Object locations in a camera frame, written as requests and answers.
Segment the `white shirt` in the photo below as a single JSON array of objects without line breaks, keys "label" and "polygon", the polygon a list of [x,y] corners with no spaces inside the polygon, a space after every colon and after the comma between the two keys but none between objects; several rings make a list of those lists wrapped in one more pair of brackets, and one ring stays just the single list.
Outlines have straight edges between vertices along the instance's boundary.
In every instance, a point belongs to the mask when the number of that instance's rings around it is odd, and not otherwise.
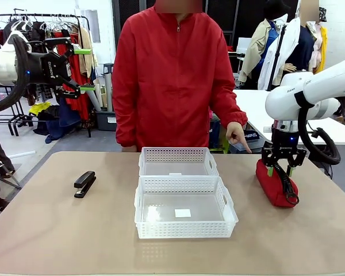
[{"label": "white shirt", "polygon": [[[263,62],[263,67],[258,79],[258,90],[265,90],[269,86],[271,72],[275,62],[275,54],[279,43],[280,36],[271,44],[267,51],[266,58]],[[276,70],[274,76],[277,76],[280,69],[283,67],[289,56],[293,53],[295,47],[298,45],[300,36],[300,18],[295,18],[286,27],[285,35],[282,40],[280,49],[280,56],[277,61]]]}]

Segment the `chair leg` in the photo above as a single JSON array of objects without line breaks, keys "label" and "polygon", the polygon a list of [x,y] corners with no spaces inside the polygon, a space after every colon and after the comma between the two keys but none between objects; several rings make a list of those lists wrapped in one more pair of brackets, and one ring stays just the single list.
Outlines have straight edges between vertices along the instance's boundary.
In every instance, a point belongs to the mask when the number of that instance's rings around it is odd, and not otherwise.
[{"label": "chair leg", "polygon": [[9,184],[10,186],[13,186],[14,188],[17,188],[18,190],[22,189],[22,186],[20,185],[19,181],[17,180],[17,178],[15,178],[15,176],[6,168],[6,166],[0,161],[0,165],[1,167],[4,169],[4,171],[9,174],[9,176],[11,177],[11,179],[14,180],[14,182],[16,184],[11,183],[10,181],[0,178],[0,180],[6,184]]}]

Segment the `jacket sleeve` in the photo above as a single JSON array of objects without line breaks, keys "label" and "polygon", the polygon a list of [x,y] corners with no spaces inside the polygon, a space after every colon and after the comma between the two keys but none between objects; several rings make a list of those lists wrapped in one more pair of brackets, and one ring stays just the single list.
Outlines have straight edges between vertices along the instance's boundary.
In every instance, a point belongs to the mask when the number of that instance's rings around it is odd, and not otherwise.
[{"label": "jacket sleeve", "polygon": [[227,128],[230,122],[239,122],[241,125],[245,125],[248,121],[246,113],[242,112],[236,105],[234,88],[235,83],[227,46],[224,35],[221,33],[221,39],[217,46],[210,108],[220,118],[224,128]]},{"label": "jacket sleeve", "polygon": [[116,141],[122,147],[136,145],[136,101],[138,92],[136,44],[129,20],[118,41],[112,75]]},{"label": "jacket sleeve", "polygon": [[239,81],[246,82],[247,77],[260,62],[261,54],[266,47],[266,28],[260,24],[255,30],[244,58]]}]

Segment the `red pouch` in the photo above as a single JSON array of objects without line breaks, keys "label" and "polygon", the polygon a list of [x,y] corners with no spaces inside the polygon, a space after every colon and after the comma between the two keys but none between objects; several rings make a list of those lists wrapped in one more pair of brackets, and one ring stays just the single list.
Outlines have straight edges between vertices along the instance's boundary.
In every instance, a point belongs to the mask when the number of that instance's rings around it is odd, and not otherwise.
[{"label": "red pouch", "polygon": [[[261,159],[257,162],[257,169],[255,173],[264,193],[267,195],[267,198],[270,200],[272,205],[286,208],[293,208],[295,206],[295,204],[290,203],[295,202],[294,198],[286,199],[286,195],[283,193],[282,183],[277,172],[274,170],[273,176],[270,177],[268,175],[268,169],[265,164],[263,164]],[[298,195],[297,185],[295,185],[292,180],[290,181],[292,183],[294,194]]]}]

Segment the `black stapler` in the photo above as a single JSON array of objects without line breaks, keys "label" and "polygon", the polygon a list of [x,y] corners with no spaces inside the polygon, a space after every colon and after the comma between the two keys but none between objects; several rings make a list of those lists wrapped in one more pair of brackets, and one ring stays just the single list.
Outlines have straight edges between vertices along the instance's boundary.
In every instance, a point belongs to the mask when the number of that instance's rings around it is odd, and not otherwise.
[{"label": "black stapler", "polygon": [[96,173],[88,171],[74,182],[74,188],[78,189],[74,194],[76,198],[85,197],[88,190],[91,188],[93,182],[96,180]]}]

